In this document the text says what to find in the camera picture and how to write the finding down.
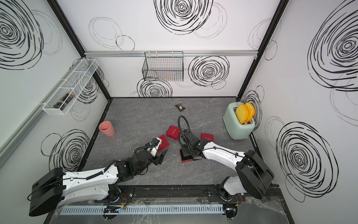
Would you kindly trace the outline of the red jewelry box base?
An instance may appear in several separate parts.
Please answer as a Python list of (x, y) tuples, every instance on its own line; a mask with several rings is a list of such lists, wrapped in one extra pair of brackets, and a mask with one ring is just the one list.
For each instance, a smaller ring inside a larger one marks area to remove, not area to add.
[(181, 156), (181, 162), (182, 163), (193, 161), (193, 157), (191, 155), (185, 156), (183, 151), (182, 151), (182, 149), (180, 150), (180, 156)]

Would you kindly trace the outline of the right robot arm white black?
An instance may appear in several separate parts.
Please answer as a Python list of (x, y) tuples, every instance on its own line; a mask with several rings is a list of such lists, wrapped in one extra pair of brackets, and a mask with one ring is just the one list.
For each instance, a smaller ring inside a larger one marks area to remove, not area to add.
[(219, 194), (224, 201), (230, 201), (238, 194), (247, 193), (262, 200), (269, 199), (268, 188), (274, 174), (263, 159), (253, 150), (235, 151), (222, 147), (208, 139), (200, 140), (190, 129), (189, 122), (181, 115), (178, 117), (179, 138), (182, 157), (192, 160), (214, 160), (237, 172), (237, 176), (229, 176), (220, 184)]

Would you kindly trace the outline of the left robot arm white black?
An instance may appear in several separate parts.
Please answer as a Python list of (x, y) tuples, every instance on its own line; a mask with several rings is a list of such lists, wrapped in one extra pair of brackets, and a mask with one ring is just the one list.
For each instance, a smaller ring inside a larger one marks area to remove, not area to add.
[(55, 168), (32, 185), (29, 216), (36, 217), (69, 203), (87, 200), (112, 202), (119, 198), (118, 183), (143, 175), (151, 164), (162, 164), (166, 151), (157, 147), (139, 147), (132, 157), (113, 160), (105, 168), (70, 172)]

